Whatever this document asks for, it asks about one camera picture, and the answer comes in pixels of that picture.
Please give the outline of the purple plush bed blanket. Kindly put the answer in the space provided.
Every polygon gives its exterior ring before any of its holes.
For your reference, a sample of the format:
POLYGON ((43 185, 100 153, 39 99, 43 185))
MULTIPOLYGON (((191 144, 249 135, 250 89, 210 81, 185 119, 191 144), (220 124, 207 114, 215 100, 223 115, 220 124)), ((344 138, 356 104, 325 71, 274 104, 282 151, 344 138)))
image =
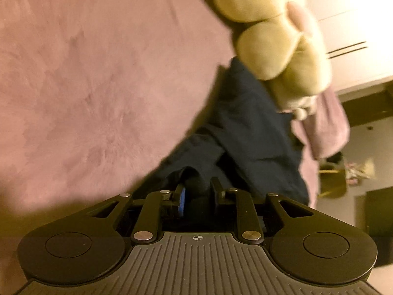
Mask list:
POLYGON ((1 293, 30 230, 129 191, 233 55, 211 0, 1 0, 1 293))

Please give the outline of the white fluffy plush toy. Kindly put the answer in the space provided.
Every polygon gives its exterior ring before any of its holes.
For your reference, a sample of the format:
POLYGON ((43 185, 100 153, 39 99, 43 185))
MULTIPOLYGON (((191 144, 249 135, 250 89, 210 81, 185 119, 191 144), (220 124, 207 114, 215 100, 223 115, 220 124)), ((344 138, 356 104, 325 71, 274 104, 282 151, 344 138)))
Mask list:
POLYGON ((316 113, 317 96, 295 95, 280 81, 268 82, 267 88, 278 110, 282 113, 292 113, 294 120, 305 120, 316 113))

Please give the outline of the cream flower plush pillow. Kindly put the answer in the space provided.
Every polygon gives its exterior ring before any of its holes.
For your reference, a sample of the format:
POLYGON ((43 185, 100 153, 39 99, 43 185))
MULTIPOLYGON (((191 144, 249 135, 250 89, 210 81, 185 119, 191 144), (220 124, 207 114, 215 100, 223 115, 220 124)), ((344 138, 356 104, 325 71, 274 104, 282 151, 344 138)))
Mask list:
POLYGON ((306 0, 212 0, 237 24, 239 60, 277 97, 313 97, 327 90, 332 69, 318 22, 306 0))

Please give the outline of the yellow wooden side table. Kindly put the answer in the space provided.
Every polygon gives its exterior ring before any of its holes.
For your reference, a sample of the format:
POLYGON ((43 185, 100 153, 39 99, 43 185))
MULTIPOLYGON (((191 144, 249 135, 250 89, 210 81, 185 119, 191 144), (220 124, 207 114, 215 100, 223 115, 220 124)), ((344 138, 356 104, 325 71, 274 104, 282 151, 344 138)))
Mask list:
POLYGON ((340 198, 350 187, 358 187, 375 176, 373 159, 366 159, 361 163, 348 162, 346 159, 339 163, 325 161, 319 169, 318 198, 340 198))

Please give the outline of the purple pillow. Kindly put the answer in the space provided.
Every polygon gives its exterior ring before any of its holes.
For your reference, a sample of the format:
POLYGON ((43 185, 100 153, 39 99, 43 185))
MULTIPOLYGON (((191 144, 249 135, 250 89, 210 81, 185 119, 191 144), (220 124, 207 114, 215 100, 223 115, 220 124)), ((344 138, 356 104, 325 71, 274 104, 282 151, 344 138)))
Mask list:
POLYGON ((335 155, 350 137, 350 125, 337 94, 328 88, 318 95, 316 112, 304 121, 293 120, 294 135, 304 145, 299 172, 309 194, 309 207, 314 208, 320 190, 319 161, 335 155))

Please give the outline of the navy blue jacket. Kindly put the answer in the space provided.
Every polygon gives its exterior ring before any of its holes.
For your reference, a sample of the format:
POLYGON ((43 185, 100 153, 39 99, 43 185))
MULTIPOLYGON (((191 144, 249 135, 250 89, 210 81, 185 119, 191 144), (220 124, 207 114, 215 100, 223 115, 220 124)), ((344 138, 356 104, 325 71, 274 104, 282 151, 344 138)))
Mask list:
POLYGON ((183 185, 186 197, 201 197, 216 177, 225 188, 263 199, 275 192, 307 205, 299 166, 303 144, 291 129, 292 115, 278 113, 266 89, 233 58, 204 123, 187 136, 134 191, 183 185))

